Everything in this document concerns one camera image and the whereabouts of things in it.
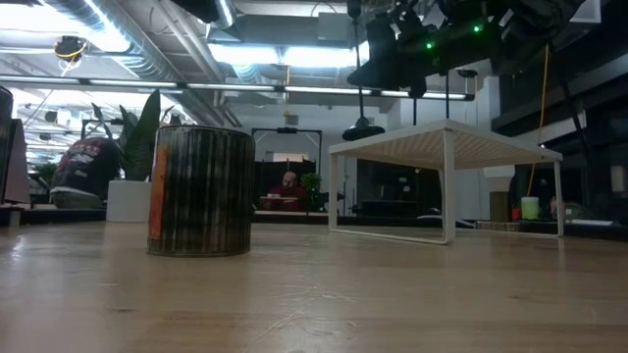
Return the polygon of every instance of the man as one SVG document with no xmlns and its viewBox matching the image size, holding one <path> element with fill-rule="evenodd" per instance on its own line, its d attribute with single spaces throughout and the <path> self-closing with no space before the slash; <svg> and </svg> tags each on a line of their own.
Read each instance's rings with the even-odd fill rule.
<svg viewBox="0 0 628 353">
<path fill-rule="evenodd" d="M 266 199 L 264 208 L 273 211 L 305 212 L 307 191 L 296 184 L 296 174 L 286 172 L 282 180 L 282 186 L 275 187 L 269 192 L 279 195 L 282 199 Z"/>
<path fill-rule="evenodd" d="M 103 207 L 109 181 L 120 170 L 116 142 L 92 137 L 76 142 L 61 160 L 52 179 L 52 201 L 59 209 Z"/>
</svg>

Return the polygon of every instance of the ceiling light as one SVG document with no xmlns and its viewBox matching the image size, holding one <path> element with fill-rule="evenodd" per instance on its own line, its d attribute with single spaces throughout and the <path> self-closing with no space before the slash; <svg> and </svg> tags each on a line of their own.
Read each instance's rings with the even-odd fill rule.
<svg viewBox="0 0 628 353">
<path fill-rule="evenodd" d="M 209 44 L 214 59 L 232 65 L 278 64 L 274 47 Z"/>
<path fill-rule="evenodd" d="M 382 91 L 382 97 L 407 98 L 408 92 L 406 91 Z"/>
<path fill-rule="evenodd" d="M 91 79 L 89 82 L 95 85 L 107 85 L 107 86 L 177 88 L 177 84 L 174 82 L 121 80 L 121 79 Z"/>
<path fill-rule="evenodd" d="M 283 61 L 283 64 L 299 68 L 345 68 L 355 65 L 355 58 L 349 49 L 318 47 L 290 47 Z"/>
<path fill-rule="evenodd" d="M 356 94 L 359 93 L 359 89 L 357 89 L 357 88 L 328 88 L 328 87 L 286 86 L 286 92 L 356 95 Z M 362 89 L 362 93 L 364 93 L 364 94 L 371 94 L 371 90 L 370 89 Z"/>
<path fill-rule="evenodd" d="M 50 151 L 67 151 L 70 146 L 31 144 L 26 146 L 26 150 L 50 150 Z"/>
<path fill-rule="evenodd" d="M 273 92 L 275 87 L 272 85 L 260 84 L 228 84 L 228 83 L 189 83 L 187 85 L 191 89 L 220 89 L 233 91 L 251 91 L 251 92 Z"/>
<path fill-rule="evenodd" d="M 466 94 L 460 94 L 460 93 L 450 93 L 449 94 L 449 99 L 451 100 L 465 100 L 466 99 Z M 426 92 L 423 95 L 423 98 L 428 98 L 428 99 L 446 99 L 446 94 L 445 93 L 438 93 L 438 92 Z"/>
<path fill-rule="evenodd" d="M 79 84 L 76 78 L 66 77 L 44 77 L 44 76 L 11 76 L 0 75 L 0 81 L 25 82 L 25 83 L 57 83 L 57 84 Z"/>
</svg>

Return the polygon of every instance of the black light fixture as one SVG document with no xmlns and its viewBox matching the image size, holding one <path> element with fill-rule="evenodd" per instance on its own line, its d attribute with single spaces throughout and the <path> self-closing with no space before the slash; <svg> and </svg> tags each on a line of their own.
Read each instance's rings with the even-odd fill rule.
<svg viewBox="0 0 628 353">
<path fill-rule="evenodd" d="M 358 43 L 360 42 L 358 34 L 358 18 L 362 12 L 360 0 L 347 0 L 346 9 L 349 16 L 353 19 L 353 32 L 355 33 L 355 59 L 357 70 L 360 69 L 360 50 Z M 367 118 L 364 117 L 364 94 L 362 92 L 362 85 L 358 85 L 358 97 L 360 102 L 360 118 L 358 118 L 355 124 L 344 131 L 342 139 L 345 141 L 355 141 L 361 138 L 374 136 L 376 134 L 384 133 L 386 130 L 380 126 L 373 126 Z"/>
<path fill-rule="evenodd" d="M 56 111 L 47 111 L 46 114 L 44 114 L 43 119 L 47 123 L 57 123 L 57 117 L 58 113 Z"/>
</svg>

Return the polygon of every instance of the cable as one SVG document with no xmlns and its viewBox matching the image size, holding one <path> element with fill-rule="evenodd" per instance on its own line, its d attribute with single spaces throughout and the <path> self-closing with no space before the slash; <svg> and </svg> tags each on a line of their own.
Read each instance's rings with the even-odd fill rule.
<svg viewBox="0 0 628 353">
<path fill-rule="evenodd" d="M 77 57 L 85 50 L 85 48 L 87 47 L 87 42 L 85 42 L 82 47 L 77 50 L 74 53 L 71 54 L 59 54 L 57 53 L 57 44 L 55 43 L 54 45 L 54 51 L 55 51 L 55 55 L 57 55 L 60 58 L 72 58 L 70 60 L 70 63 L 68 63 L 68 65 L 63 69 L 63 71 L 61 72 L 61 77 L 65 76 L 70 70 L 77 68 L 79 65 L 74 65 L 75 60 L 77 59 Z M 37 106 L 37 108 L 35 109 L 34 112 L 32 112 L 32 114 L 30 115 L 30 117 L 28 117 L 28 119 L 26 119 L 26 121 L 24 122 L 24 126 L 28 127 L 29 126 L 29 122 L 32 120 L 32 118 L 34 118 L 35 115 L 37 115 L 37 113 L 39 113 L 39 110 L 41 109 L 41 107 L 43 107 L 44 104 L 46 104 L 46 101 L 48 100 L 48 98 L 50 98 L 50 95 L 54 92 L 54 89 L 51 89 L 50 92 L 48 92 L 48 94 L 43 98 L 43 100 L 41 101 L 41 103 L 39 103 L 39 105 Z"/>
<path fill-rule="evenodd" d="M 155 12 L 155 7 L 151 7 L 150 11 L 148 12 L 148 27 L 151 30 L 154 30 L 153 28 L 153 13 Z M 161 35 L 164 34 L 166 31 L 168 30 L 168 26 L 166 25 L 165 27 L 163 27 L 162 29 L 160 29 L 159 31 L 154 32 L 157 35 Z"/>
<path fill-rule="evenodd" d="M 314 11 L 315 11 L 315 10 L 316 10 L 316 8 L 317 8 L 319 5 L 321 5 L 321 4 L 325 4 L 325 5 L 329 6 L 329 8 L 330 8 L 330 9 L 332 9 L 332 11 L 334 11 L 334 14 L 337 14 L 337 13 L 338 13 L 338 11 L 336 11 L 336 9 L 334 8 L 334 6 L 332 6 L 332 4 L 330 4 L 329 2 L 327 2 L 327 1 L 319 1 L 319 2 L 317 2 L 317 3 L 314 5 L 314 7 L 312 8 L 312 11 L 310 12 L 310 17 L 313 17 L 313 16 L 314 16 Z"/>
<path fill-rule="evenodd" d="M 357 30 L 358 21 L 357 19 L 353 19 L 353 32 L 355 33 L 355 67 L 357 70 L 360 70 L 360 48 L 357 45 L 359 40 L 359 33 Z M 364 118 L 364 94 L 362 92 L 362 85 L 357 86 L 358 89 L 358 97 L 360 99 L 360 119 Z"/>
<path fill-rule="evenodd" d="M 539 121 L 539 139 L 537 144 L 541 144 L 541 136 L 543 133 L 543 123 L 546 120 L 546 98 L 548 93 L 548 67 L 550 63 L 550 47 L 546 45 L 546 63 L 545 69 L 543 72 L 543 93 L 541 95 L 541 120 Z M 532 165 L 532 173 L 530 174 L 530 181 L 528 182 L 528 194 L 530 197 L 530 193 L 532 192 L 532 180 L 534 179 L 534 173 L 536 171 L 537 164 Z"/>
</svg>

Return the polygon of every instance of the light fixture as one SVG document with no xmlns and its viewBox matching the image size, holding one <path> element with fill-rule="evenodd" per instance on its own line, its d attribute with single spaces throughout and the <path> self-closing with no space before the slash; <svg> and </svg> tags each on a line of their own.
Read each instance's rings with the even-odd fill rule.
<svg viewBox="0 0 628 353">
<path fill-rule="evenodd" d="M 273 92 L 275 87 L 272 85 L 261 84 L 229 84 L 229 83 L 188 83 L 191 89 L 215 89 L 215 90 L 233 90 L 233 91 L 251 91 L 251 92 Z"/>
<path fill-rule="evenodd" d="M 76 78 L 46 77 L 46 76 L 9 76 L 9 75 L 0 75 L 0 81 L 23 82 L 23 83 L 79 84 L 79 80 L 76 79 Z"/>
<path fill-rule="evenodd" d="M 177 84 L 174 82 L 122 80 L 122 79 L 90 79 L 89 82 L 91 82 L 91 84 L 105 85 L 105 86 L 177 88 Z"/>
<path fill-rule="evenodd" d="M 347 0 L 347 11 L 349 16 L 352 18 L 351 24 L 353 26 L 353 34 L 355 35 L 355 42 L 359 42 L 359 33 L 358 33 L 358 18 L 360 17 L 360 13 L 362 12 L 362 2 L 361 0 Z M 360 50 L 355 51 L 355 66 L 357 70 L 360 70 Z M 366 138 L 370 136 L 375 136 L 380 133 L 386 132 L 386 130 L 381 126 L 372 125 L 371 122 L 364 116 L 364 89 L 361 85 L 358 86 L 358 99 L 360 106 L 360 116 L 355 122 L 355 124 L 346 129 L 342 133 L 342 139 L 345 141 L 355 141 L 361 138 Z"/>
<path fill-rule="evenodd" d="M 297 68 L 345 68 L 351 62 L 349 49 L 290 47 L 283 57 L 283 64 Z"/>
<path fill-rule="evenodd" d="M 438 92 L 425 92 L 425 94 L 423 94 L 423 98 L 426 99 L 446 99 L 447 95 L 445 93 L 438 93 Z M 450 93 L 449 94 L 449 99 L 451 100 L 465 100 L 467 98 L 466 94 L 460 94 L 460 93 Z"/>
<path fill-rule="evenodd" d="M 335 87 L 307 87 L 307 86 L 286 86 L 286 85 L 269 85 L 269 84 L 233 84 L 233 83 L 187 83 L 187 82 L 164 82 L 164 81 L 145 81 L 145 80 L 122 80 L 122 79 L 101 79 L 101 78 L 66 78 L 66 77 L 49 77 L 49 76 L 10 76 L 0 75 L 0 82 L 7 83 L 29 83 L 30 88 L 42 89 L 47 94 L 50 84 L 67 85 L 64 87 L 54 87 L 58 90 L 64 90 L 64 95 L 59 99 L 68 99 L 68 92 L 74 89 L 91 90 L 90 88 L 103 87 L 120 87 L 120 88 L 137 88 L 137 91 L 145 93 L 154 89 L 163 89 L 163 94 L 180 94 L 186 89 L 211 89 L 223 91 L 246 91 L 246 92 L 289 92 L 289 93 L 314 93 L 314 94 L 337 94 L 337 95 L 358 95 L 357 88 L 335 88 Z M 391 91 L 391 90 L 373 90 L 362 89 L 362 93 L 373 97 L 388 98 L 410 98 L 407 91 Z M 96 92 L 90 92 L 91 95 L 98 95 Z M 445 99 L 444 92 L 426 92 L 423 99 Z M 450 100 L 473 100 L 474 94 L 450 93 Z M 39 99 L 24 99 L 27 103 L 37 103 Z"/>
<path fill-rule="evenodd" d="M 391 97 L 391 98 L 410 98 L 409 92 L 406 91 L 382 91 L 382 97 Z M 440 92 L 425 92 L 423 94 L 423 99 L 445 99 L 446 94 Z M 450 93 L 449 99 L 451 100 L 467 100 L 466 94 L 460 93 Z"/>
<path fill-rule="evenodd" d="M 274 47 L 209 44 L 209 50 L 218 62 L 232 65 L 278 64 Z"/>
<path fill-rule="evenodd" d="M 33 143 L 29 143 L 26 145 L 26 150 L 67 151 L 68 148 L 70 148 L 70 146 L 33 144 Z"/>
<path fill-rule="evenodd" d="M 325 94 L 345 94 L 356 95 L 359 93 L 359 89 L 356 88 L 328 88 L 328 87 L 299 87 L 299 86 L 286 86 L 286 92 L 290 93 L 325 93 Z M 363 89 L 363 94 L 371 94 L 370 89 Z"/>
</svg>

